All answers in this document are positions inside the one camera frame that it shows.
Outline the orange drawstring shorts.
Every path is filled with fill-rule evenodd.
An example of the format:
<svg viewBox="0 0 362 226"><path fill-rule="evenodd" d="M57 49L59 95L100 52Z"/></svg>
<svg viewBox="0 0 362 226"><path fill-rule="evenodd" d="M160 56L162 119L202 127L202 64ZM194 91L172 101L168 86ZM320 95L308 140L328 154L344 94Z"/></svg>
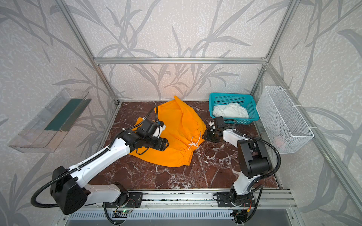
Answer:
<svg viewBox="0 0 362 226"><path fill-rule="evenodd" d="M169 147L163 152L142 147L138 152L144 152L143 155L138 155L136 151L130 155L166 167L189 166L193 152L204 142L205 123L193 108L177 96L158 106L158 118L165 123L166 129L161 137L168 140Z"/></svg>

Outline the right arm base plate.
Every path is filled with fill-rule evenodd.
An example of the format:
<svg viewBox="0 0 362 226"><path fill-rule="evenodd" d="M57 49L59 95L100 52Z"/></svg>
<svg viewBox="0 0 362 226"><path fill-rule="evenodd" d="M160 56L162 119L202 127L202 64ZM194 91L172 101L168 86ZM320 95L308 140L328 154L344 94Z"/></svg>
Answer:
<svg viewBox="0 0 362 226"><path fill-rule="evenodd" d="M252 208L255 207L256 199L253 193L246 195L236 195L230 192L217 192L213 194L212 198L217 201L218 207L242 207Z"/></svg>

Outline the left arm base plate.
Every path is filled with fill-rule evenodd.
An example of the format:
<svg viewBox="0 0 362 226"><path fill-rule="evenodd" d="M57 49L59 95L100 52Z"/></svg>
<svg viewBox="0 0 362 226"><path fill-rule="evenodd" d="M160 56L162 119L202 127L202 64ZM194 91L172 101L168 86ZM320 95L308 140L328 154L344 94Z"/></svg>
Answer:
<svg viewBox="0 0 362 226"><path fill-rule="evenodd" d="M114 204L116 207L126 207L126 208L140 208L143 198L142 192L123 192L116 199Z"/></svg>

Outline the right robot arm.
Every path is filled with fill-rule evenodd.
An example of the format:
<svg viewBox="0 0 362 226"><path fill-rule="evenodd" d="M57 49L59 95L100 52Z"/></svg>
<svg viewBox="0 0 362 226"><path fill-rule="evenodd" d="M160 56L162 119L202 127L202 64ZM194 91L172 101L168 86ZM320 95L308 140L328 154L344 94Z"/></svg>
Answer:
<svg viewBox="0 0 362 226"><path fill-rule="evenodd" d="M218 143L230 143L238 150L241 174L234 182L231 192L234 195L247 195L252 192L252 187L258 181L272 176L275 169L266 149L268 142L238 132L234 126L228 125L223 117L216 117L209 123L203 139Z"/></svg>

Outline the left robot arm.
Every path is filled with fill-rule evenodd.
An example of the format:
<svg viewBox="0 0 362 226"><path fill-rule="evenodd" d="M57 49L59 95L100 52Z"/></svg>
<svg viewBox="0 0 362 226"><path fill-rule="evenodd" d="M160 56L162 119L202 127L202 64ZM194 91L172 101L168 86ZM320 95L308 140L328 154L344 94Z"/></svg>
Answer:
<svg viewBox="0 0 362 226"><path fill-rule="evenodd" d="M125 130L115 140L86 160L65 169L58 167L53 178L63 178L51 185L50 194L63 214L69 215L85 205L117 202L126 190L120 184L91 185L89 182L118 159L139 148L165 151L169 143L161 134L166 129L162 121L146 119L136 131Z"/></svg>

